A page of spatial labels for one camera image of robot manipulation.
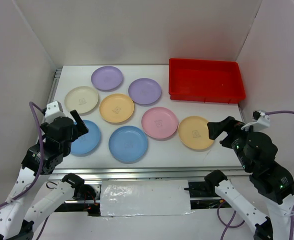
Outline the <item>cream plate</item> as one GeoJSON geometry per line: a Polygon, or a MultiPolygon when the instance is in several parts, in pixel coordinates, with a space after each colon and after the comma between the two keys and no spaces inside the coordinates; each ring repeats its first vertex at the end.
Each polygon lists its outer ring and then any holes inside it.
{"type": "Polygon", "coordinates": [[[64,105],[68,111],[76,110],[79,114],[92,111],[99,101],[96,89],[89,86],[79,86],[67,93],[64,105]]]}

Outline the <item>orange plate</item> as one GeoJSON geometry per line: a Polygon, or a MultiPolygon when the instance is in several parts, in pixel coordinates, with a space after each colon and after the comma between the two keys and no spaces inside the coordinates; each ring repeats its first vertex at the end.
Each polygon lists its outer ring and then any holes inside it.
{"type": "Polygon", "coordinates": [[[121,93],[114,93],[105,97],[99,105],[101,117],[113,124],[127,121],[133,115],[134,109],[133,100],[121,93]]]}
{"type": "Polygon", "coordinates": [[[181,142],[193,150],[205,150],[213,144],[209,139],[208,121],[200,116],[184,118],[178,125],[181,142]]]}

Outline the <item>blue plate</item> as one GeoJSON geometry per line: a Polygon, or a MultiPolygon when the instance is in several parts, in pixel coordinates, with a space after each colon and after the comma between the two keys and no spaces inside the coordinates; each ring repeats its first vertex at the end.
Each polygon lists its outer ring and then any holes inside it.
{"type": "Polygon", "coordinates": [[[101,140],[101,132],[97,124],[90,120],[83,121],[88,128],[88,133],[79,137],[71,144],[71,154],[85,156],[94,151],[101,140]]]}
{"type": "Polygon", "coordinates": [[[124,164],[133,164],[145,155],[148,139],[140,128],[126,125],[111,134],[108,147],[116,160],[124,164]]]}

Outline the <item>white taped panel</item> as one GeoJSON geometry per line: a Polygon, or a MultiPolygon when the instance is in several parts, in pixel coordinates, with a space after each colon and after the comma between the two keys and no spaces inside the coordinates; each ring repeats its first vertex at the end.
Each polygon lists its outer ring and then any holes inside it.
{"type": "Polygon", "coordinates": [[[178,216],[191,213],[187,180],[104,181],[104,217],[178,216]]]}

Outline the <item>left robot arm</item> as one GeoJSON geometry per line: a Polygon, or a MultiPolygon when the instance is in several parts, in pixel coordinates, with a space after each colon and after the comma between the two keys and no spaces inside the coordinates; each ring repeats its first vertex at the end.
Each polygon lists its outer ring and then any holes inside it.
{"type": "Polygon", "coordinates": [[[39,225],[65,200],[85,195],[84,179],[69,173],[46,197],[33,204],[49,175],[70,154],[72,142],[88,133],[76,110],[70,112],[72,118],[62,114],[52,121],[49,111],[49,107],[44,110],[46,122],[36,124],[39,140],[27,150],[14,187],[0,204],[0,240],[32,239],[39,225]]]}

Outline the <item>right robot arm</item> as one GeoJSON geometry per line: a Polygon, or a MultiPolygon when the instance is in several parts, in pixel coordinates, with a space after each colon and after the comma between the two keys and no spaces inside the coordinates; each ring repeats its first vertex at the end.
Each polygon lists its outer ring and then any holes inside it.
{"type": "Polygon", "coordinates": [[[220,144],[235,152],[269,213],[255,208],[220,170],[205,176],[204,189],[210,196],[222,197],[249,226],[254,239],[294,240],[294,178],[276,162],[278,148],[267,134],[255,130],[258,125],[270,125],[266,113],[248,124],[229,116],[221,122],[209,122],[207,127],[211,140],[227,134],[220,144]]]}

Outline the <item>purple plate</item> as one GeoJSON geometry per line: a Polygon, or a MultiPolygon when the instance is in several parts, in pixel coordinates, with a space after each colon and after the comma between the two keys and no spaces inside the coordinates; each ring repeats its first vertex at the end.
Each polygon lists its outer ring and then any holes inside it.
{"type": "Polygon", "coordinates": [[[139,78],[130,84],[128,94],[135,103],[150,105],[159,99],[162,89],[153,79],[139,78]]]}
{"type": "Polygon", "coordinates": [[[91,83],[101,91],[111,91],[123,82],[123,73],[114,66],[102,66],[91,75],[91,83]]]}

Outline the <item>aluminium frame rail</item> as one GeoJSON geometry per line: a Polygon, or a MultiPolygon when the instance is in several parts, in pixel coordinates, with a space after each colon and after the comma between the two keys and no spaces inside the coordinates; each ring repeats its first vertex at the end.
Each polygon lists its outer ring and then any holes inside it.
{"type": "MultiPolygon", "coordinates": [[[[215,104],[188,101],[172,101],[168,93],[168,67],[166,65],[121,65],[124,80],[117,89],[120,94],[128,92],[129,85],[139,78],[150,78],[159,83],[162,94],[157,106],[171,110],[178,120],[189,116],[200,116],[211,122],[219,122],[227,116],[241,120],[241,112],[236,104],[215,104]]],[[[106,122],[96,107],[83,119],[96,123],[101,131],[99,146],[85,156],[69,155],[59,164],[51,180],[59,180],[68,173],[80,175],[88,181],[97,180],[142,180],[164,178],[200,178],[211,171],[221,170],[225,175],[245,174],[236,155],[231,149],[220,146],[215,141],[210,148],[197,151],[187,148],[177,134],[166,140],[148,139],[146,154],[132,164],[117,161],[110,153],[110,135],[118,129],[117,124],[106,122]]]]}

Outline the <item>red plastic bin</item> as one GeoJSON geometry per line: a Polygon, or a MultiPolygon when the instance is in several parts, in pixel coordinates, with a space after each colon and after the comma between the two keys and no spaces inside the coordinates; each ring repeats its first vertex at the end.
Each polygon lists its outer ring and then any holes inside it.
{"type": "Polygon", "coordinates": [[[169,59],[171,100],[238,104],[246,93],[235,61],[169,59]]]}

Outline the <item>pink plate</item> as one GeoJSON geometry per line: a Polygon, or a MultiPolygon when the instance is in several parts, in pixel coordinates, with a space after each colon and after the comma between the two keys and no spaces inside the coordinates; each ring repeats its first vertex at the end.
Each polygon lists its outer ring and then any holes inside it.
{"type": "Polygon", "coordinates": [[[169,138],[177,130],[178,123],[176,115],[165,107],[153,107],[141,119],[144,132],[154,139],[169,138]]]}

